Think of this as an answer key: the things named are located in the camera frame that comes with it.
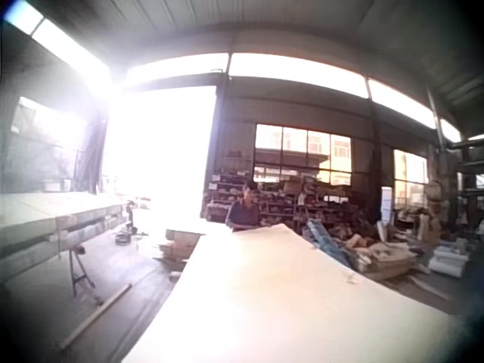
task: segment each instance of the white board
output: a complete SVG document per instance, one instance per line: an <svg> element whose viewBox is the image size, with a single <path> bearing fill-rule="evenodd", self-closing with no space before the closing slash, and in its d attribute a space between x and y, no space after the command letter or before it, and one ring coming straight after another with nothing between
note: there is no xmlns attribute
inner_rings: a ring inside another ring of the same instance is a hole
<svg viewBox="0 0 484 363"><path fill-rule="evenodd" d="M278 225L202 237L124 362L431 361L457 326Z"/></svg>

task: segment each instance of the metal column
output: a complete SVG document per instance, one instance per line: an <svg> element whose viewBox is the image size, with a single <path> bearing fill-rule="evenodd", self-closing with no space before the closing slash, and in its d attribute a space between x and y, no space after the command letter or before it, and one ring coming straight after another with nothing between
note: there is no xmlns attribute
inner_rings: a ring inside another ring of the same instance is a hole
<svg viewBox="0 0 484 363"><path fill-rule="evenodd" d="M377 222L381 219L381 187L383 180L382 172L382 155L380 140L380 121L377 116L377 110L371 96L370 83L368 76L365 74L365 85L368 93L368 102L370 105L371 122L373 126L373 155L371 158L371 170L368 175L368 184L370 185L370 198L368 204L368 219L370 222Z"/></svg>

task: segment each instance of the man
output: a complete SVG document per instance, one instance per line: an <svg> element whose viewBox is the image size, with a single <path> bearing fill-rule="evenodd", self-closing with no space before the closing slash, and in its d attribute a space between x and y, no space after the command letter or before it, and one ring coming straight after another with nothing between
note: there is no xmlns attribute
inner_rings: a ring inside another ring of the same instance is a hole
<svg viewBox="0 0 484 363"><path fill-rule="evenodd" d="M254 203L253 194L257 185L253 181L244 186L244 197L234 202L227 214L225 224L233 232L246 231L260 227L259 207Z"/></svg>

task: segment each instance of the wooden board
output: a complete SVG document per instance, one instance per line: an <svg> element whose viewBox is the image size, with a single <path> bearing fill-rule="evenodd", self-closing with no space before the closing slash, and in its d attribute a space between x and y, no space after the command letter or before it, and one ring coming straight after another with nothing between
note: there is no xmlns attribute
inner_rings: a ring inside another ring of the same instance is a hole
<svg viewBox="0 0 484 363"><path fill-rule="evenodd" d="M458 331L278 225L202 237L124 362L431 361Z"/></svg>

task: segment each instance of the floor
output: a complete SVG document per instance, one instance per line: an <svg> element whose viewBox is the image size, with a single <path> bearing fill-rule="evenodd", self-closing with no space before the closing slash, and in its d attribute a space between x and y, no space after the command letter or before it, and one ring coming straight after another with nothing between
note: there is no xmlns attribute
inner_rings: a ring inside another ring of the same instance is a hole
<svg viewBox="0 0 484 363"><path fill-rule="evenodd" d="M114 362L135 344L174 284L159 262L138 252L135 241L117 246L114 235L115 231L108 231L85 242L86 254L81 259L102 299L127 283L132 289L62 354L58 343L96 310L88 293L80 291L73 298L68 254L5 284L0 299L2 342L8 339L14 351L22 353L15 361Z"/></svg>

